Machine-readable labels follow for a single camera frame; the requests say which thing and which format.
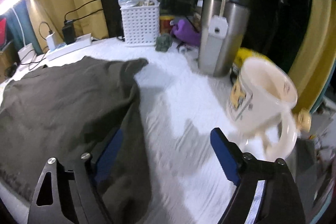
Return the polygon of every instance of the purple object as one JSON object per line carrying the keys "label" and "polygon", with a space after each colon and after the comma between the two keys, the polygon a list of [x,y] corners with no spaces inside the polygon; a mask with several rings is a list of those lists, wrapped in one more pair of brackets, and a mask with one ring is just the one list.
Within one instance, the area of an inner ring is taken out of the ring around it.
{"label": "purple object", "polygon": [[201,33],[195,32],[194,27],[186,19],[181,19],[177,25],[174,25],[170,34],[189,45],[199,47],[201,44]]}

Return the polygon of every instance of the black power adapter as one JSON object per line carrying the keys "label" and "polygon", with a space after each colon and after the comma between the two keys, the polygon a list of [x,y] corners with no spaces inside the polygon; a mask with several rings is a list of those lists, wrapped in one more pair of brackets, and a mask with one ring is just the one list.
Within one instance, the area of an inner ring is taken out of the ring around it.
{"label": "black power adapter", "polygon": [[64,27],[62,28],[62,33],[64,36],[64,42],[69,45],[76,41],[76,32],[74,27],[74,21],[68,20],[64,22]]}

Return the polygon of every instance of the silver bolt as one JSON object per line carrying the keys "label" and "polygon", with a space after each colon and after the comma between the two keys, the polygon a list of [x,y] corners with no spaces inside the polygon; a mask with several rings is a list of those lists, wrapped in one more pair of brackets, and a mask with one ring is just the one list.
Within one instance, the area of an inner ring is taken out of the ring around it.
{"label": "silver bolt", "polygon": [[277,163],[281,164],[281,165],[286,165],[286,162],[283,159],[277,159]]}
{"label": "silver bolt", "polygon": [[55,158],[50,158],[48,159],[48,164],[53,164],[56,161]]}
{"label": "silver bolt", "polygon": [[249,153],[249,152],[246,152],[246,153],[243,154],[243,157],[244,157],[244,159],[250,160],[250,159],[252,159],[252,154]]}
{"label": "silver bolt", "polygon": [[90,158],[90,153],[83,153],[82,155],[81,155],[81,159],[82,160],[87,160],[88,158]]}

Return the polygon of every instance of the basket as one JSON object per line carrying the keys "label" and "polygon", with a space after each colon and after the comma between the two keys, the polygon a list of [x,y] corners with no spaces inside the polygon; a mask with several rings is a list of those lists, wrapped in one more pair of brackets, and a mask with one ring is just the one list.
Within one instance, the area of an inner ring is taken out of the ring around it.
{"label": "basket", "polygon": [[121,8],[125,42],[128,46],[153,46],[160,35],[160,3],[154,6]]}

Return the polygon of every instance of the white ceramic mug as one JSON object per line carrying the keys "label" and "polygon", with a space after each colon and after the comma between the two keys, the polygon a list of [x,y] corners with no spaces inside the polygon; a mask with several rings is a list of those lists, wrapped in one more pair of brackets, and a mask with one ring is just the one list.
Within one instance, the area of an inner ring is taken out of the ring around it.
{"label": "white ceramic mug", "polygon": [[278,143],[268,144],[268,161],[285,159],[293,150],[297,125],[291,109],[297,102],[297,90],[280,68],[261,58],[245,60],[227,103],[227,114],[246,138],[264,134],[268,127],[282,123]]}

